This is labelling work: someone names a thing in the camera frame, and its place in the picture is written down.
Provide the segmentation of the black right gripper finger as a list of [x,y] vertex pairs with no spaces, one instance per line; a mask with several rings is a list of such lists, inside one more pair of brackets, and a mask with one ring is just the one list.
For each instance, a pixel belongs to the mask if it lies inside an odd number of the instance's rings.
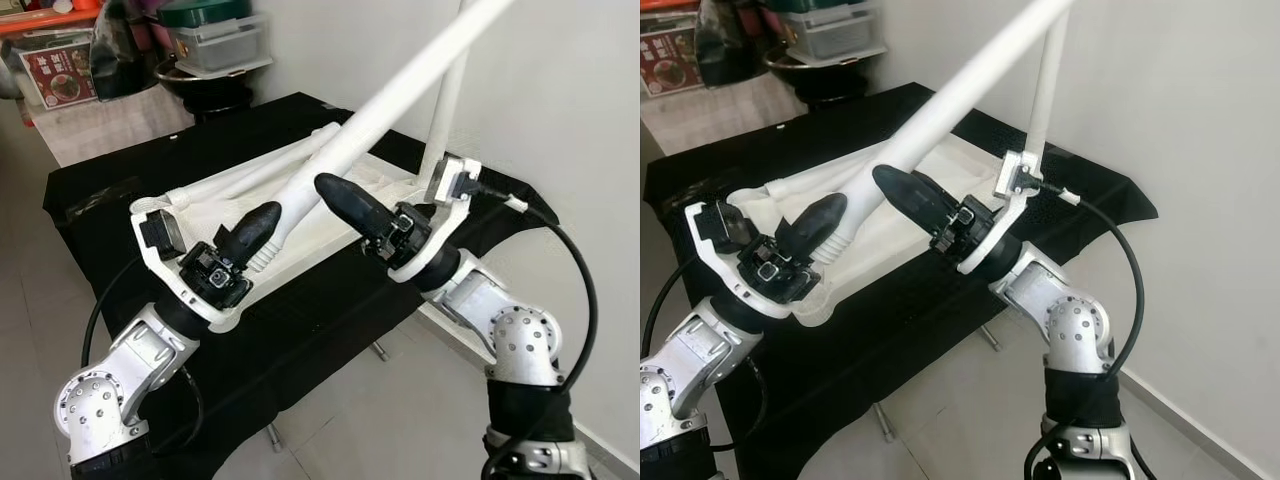
[[950,224],[956,198],[931,177],[881,164],[873,168],[872,178],[887,202],[931,237],[937,237]]
[[314,186],[326,207],[361,239],[381,246],[398,236],[397,216],[358,184],[332,173],[315,175]]

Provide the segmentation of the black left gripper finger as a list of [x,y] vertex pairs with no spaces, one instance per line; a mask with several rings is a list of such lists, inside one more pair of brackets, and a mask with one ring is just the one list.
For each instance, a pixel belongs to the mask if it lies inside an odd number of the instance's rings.
[[813,253],[840,225],[847,204],[845,195],[829,193],[810,204],[794,221],[781,219],[774,229],[781,253],[791,260],[812,261]]
[[279,202],[268,201],[243,215],[234,228],[219,227],[212,242],[223,262],[227,266],[246,266],[274,236],[280,218]]

